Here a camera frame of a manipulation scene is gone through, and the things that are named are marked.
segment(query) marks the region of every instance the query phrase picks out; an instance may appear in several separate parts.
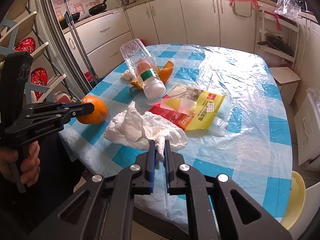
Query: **white bottle cap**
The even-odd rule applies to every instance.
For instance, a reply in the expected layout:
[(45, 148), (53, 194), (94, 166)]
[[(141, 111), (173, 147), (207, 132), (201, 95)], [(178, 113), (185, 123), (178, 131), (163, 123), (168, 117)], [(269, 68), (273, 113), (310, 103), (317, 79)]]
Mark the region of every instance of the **white bottle cap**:
[(157, 78), (149, 78), (144, 82), (143, 92), (148, 99), (156, 99), (163, 97), (166, 89), (161, 80)]

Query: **yellow chair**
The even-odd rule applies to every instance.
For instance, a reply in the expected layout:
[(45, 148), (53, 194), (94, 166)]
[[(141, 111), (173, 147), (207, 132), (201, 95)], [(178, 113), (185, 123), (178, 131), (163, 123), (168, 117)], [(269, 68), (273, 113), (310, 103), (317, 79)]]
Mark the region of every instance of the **yellow chair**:
[(301, 214), (306, 199), (306, 185), (296, 171), (292, 171), (291, 191), (287, 210), (281, 221), (283, 227), (289, 230)]

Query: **clear plastic bottle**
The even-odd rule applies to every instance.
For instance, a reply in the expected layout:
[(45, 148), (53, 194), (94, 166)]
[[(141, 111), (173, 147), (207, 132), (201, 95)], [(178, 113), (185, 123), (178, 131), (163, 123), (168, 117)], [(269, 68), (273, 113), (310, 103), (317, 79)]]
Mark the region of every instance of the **clear plastic bottle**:
[(139, 39), (134, 39), (120, 47), (132, 76), (138, 80), (148, 99), (157, 99), (165, 95), (166, 89), (156, 72), (158, 66), (149, 51)]

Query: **silver bolt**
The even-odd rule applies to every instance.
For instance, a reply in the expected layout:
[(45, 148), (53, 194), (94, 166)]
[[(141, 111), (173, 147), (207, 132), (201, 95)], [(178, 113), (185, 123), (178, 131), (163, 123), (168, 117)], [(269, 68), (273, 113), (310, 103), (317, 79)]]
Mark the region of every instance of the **silver bolt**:
[(229, 177), (226, 174), (220, 174), (218, 176), (218, 180), (220, 180), (221, 182), (226, 182), (228, 181)]
[(138, 171), (138, 170), (140, 170), (140, 168), (141, 167), (139, 164), (133, 164), (130, 166), (130, 170), (132, 170), (132, 171)]
[(190, 166), (188, 164), (181, 164), (179, 166), (179, 169), (182, 171), (188, 171), (188, 170), (190, 170)]
[(100, 181), (102, 181), (102, 176), (99, 174), (93, 175), (91, 179), (93, 182), (100, 182)]

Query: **checkered tablecloth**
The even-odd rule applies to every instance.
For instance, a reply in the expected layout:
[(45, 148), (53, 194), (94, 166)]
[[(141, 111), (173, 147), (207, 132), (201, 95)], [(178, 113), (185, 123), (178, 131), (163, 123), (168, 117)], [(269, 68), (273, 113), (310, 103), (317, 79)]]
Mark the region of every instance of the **checkered tablecloth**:
[[(167, 90), (183, 83), (227, 94), (234, 103), (224, 137), (204, 130), (186, 132), (189, 143), (179, 151), (185, 162), (205, 175), (227, 174), (281, 220), (291, 187), (291, 139), (279, 90), (264, 60), (254, 54), (218, 47), (171, 44), (147, 49), (160, 67), (168, 60), (174, 63)], [(141, 114), (151, 108), (143, 91), (135, 89), (130, 97), (131, 85), (120, 79), (126, 69), (126, 64), (121, 64), (89, 93), (106, 104), (109, 114), (105, 122), (85, 125), (73, 118), (60, 132), (66, 145), (93, 174), (117, 174), (143, 152), (103, 137), (110, 120), (126, 110), (131, 100)], [(187, 231), (185, 196), (166, 193), (162, 165), (156, 170), (154, 193), (136, 196), (135, 205)]]

